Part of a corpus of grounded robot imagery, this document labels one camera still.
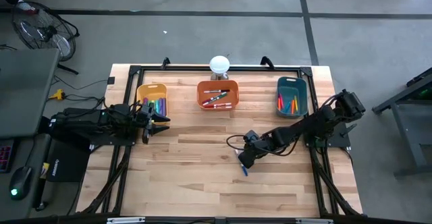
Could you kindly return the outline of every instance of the yellow plug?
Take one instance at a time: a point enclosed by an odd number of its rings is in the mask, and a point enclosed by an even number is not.
[[[57,90],[56,93],[52,94],[48,99],[63,100],[65,98],[65,92],[62,89]]]

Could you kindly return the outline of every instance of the blue bin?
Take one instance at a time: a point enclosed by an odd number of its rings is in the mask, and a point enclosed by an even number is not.
[[[278,95],[282,95],[283,107],[281,111],[277,108]],[[297,97],[298,110],[294,109],[291,114],[291,101]],[[296,119],[308,113],[308,93],[306,82],[302,78],[290,78],[283,76],[277,81],[276,90],[276,112],[281,117]]]

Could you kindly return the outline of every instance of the white lamp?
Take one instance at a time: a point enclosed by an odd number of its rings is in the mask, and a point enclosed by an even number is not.
[[[227,71],[230,68],[230,61],[224,56],[216,56],[210,60],[210,69],[213,72],[212,80],[228,80]]]

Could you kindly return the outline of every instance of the yellow bin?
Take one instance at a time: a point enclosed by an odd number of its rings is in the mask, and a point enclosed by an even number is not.
[[[165,109],[167,111],[166,117],[168,117],[168,93],[167,93],[166,85],[162,83],[156,83],[156,84],[145,84],[139,86],[136,89],[136,100],[139,100],[140,103],[144,103],[144,98],[147,98],[150,101],[166,98],[167,103],[165,104]]]

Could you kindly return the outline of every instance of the orange bin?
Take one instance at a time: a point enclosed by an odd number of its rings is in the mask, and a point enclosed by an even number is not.
[[[166,85],[162,83],[156,84],[145,84],[141,85],[136,89],[136,100],[140,101],[140,103],[144,103],[144,98],[148,100],[157,100],[161,98],[166,98],[167,103],[165,104],[166,108],[166,117],[168,117],[168,93]]]
[[[220,95],[221,92],[213,92],[213,93],[204,93],[206,90],[229,90],[227,95],[214,103],[210,103],[209,105],[214,105],[218,103],[231,103],[231,109],[217,109],[217,108],[206,108],[203,106],[203,101]],[[196,102],[200,106],[201,109],[207,111],[227,111],[232,110],[238,104],[240,97],[238,95],[238,84],[233,80],[211,80],[211,81],[202,81],[198,83],[196,87]]]

